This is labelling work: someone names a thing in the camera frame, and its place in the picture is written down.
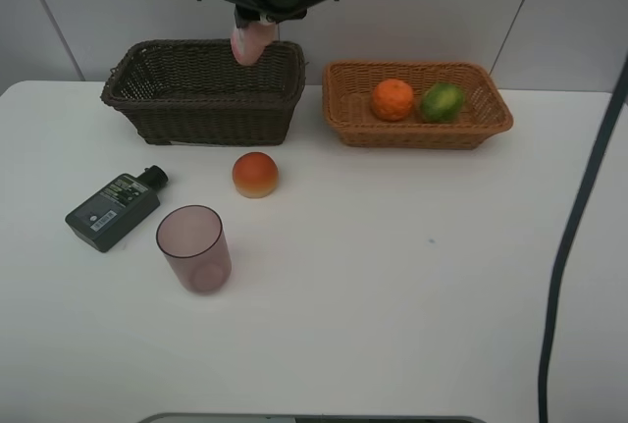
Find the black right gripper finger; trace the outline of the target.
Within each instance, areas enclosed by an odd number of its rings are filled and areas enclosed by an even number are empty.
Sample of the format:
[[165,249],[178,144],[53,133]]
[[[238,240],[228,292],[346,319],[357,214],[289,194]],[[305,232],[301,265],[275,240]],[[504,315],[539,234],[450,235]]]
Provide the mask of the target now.
[[280,24],[285,21],[299,21],[307,16],[308,8],[296,9],[272,9],[267,12],[267,21],[272,24]]
[[239,5],[235,6],[235,26],[237,28],[247,28],[251,23],[258,23],[259,21],[260,16],[257,11]]

